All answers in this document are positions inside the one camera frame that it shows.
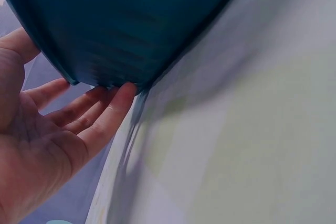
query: palm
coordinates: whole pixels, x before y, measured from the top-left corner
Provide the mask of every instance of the palm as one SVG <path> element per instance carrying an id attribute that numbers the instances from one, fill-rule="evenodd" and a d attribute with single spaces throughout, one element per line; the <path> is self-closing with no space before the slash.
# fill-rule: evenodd
<path id="1" fill-rule="evenodd" d="M 18 37 L 19 46 L 13 41 Z M 23 30 L 0 40 L 0 223 L 21 219 L 93 158 L 134 98 L 135 86 L 129 83 L 112 91 L 97 87 L 42 116 L 38 111 L 69 84 L 59 79 L 20 92 L 23 64 L 37 53 Z"/>

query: teal plastic bowl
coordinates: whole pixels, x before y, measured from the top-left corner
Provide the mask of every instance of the teal plastic bowl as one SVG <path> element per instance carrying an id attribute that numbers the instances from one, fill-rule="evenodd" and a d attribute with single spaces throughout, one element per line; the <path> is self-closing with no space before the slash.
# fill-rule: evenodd
<path id="1" fill-rule="evenodd" d="M 71 83 L 138 92 L 176 62 L 229 0 L 7 0 Z"/>

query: white surface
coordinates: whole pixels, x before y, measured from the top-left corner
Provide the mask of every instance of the white surface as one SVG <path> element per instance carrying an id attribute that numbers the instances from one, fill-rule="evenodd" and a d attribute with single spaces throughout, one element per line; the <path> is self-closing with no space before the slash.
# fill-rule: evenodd
<path id="1" fill-rule="evenodd" d="M 87 223 L 336 223 L 335 14 L 234 0 L 150 92 L 116 183 L 124 122 Z"/>

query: skin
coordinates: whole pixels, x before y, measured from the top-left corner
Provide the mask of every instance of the skin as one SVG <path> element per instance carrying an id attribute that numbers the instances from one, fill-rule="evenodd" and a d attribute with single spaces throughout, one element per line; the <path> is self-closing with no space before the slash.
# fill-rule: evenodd
<path id="1" fill-rule="evenodd" d="M 64 93 L 58 79 L 23 91 L 24 64 L 39 53 L 20 28 L 0 39 L 0 223 L 18 223 L 60 189 L 115 135 L 136 87 L 94 88 L 59 111 L 39 110 Z"/>

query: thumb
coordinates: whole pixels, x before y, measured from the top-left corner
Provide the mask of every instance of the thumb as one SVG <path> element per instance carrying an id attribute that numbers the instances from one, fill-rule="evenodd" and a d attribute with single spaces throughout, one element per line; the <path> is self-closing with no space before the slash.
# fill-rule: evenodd
<path id="1" fill-rule="evenodd" d="M 22 28 L 0 39 L 0 131 L 8 127 L 18 109 L 24 64 L 38 53 Z"/>

